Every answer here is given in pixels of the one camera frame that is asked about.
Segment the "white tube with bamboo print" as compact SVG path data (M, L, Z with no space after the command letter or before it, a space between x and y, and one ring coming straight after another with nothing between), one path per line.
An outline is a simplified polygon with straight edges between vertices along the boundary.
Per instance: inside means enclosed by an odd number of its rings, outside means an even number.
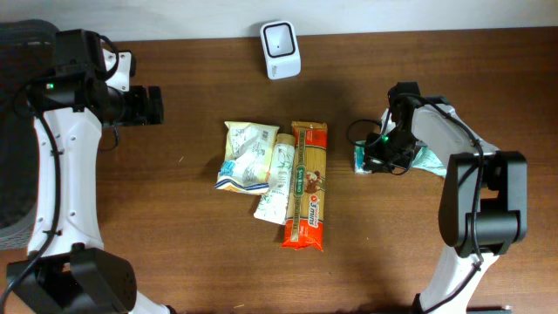
M261 197L254 218L281 225L286 222L295 144L293 135L277 135L269 169L269 190Z

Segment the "Kleenex tissue pack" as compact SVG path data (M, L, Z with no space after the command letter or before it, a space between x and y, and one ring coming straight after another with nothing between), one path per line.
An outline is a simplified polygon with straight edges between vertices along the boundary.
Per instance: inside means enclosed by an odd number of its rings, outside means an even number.
M354 173L369 174L370 171L364 169L364 140L358 140L354 146Z

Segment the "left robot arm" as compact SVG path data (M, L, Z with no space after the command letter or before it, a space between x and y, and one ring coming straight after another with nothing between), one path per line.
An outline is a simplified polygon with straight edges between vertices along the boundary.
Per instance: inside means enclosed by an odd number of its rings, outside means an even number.
M105 127L159 125L157 86L131 85L135 59L82 29L55 37L54 65L23 86L34 116L37 213L27 257L6 269L6 295L36 313L168 313L138 290L133 266L99 231L96 162Z

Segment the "cream snack bag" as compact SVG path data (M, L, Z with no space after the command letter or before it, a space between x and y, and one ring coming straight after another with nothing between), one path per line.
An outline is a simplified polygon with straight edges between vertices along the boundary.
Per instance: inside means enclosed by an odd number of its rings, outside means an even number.
M225 121L225 156L214 188L247 195L264 195L278 126Z

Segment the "orange spaghetti packet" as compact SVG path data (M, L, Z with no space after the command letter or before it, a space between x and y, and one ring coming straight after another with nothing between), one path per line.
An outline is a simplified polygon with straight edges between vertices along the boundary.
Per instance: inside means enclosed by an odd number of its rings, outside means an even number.
M328 127L294 121L295 156L282 246L323 249Z

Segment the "green wet wipes pack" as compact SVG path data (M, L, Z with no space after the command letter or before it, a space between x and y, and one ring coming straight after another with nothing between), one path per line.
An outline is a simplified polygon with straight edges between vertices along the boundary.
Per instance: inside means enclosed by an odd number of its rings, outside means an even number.
M429 147L421 147L415 154L411 168L425 170L439 177L446 177L446 167Z

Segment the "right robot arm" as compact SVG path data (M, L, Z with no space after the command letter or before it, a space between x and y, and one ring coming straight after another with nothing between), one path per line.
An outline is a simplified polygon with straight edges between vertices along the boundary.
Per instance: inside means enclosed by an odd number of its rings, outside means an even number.
M445 246L412 312L464 313L489 267L526 236L527 160L483 140L445 97L425 97L415 82L398 82L387 98L380 132L364 143L364 171L405 174L419 144L446 170L438 213Z

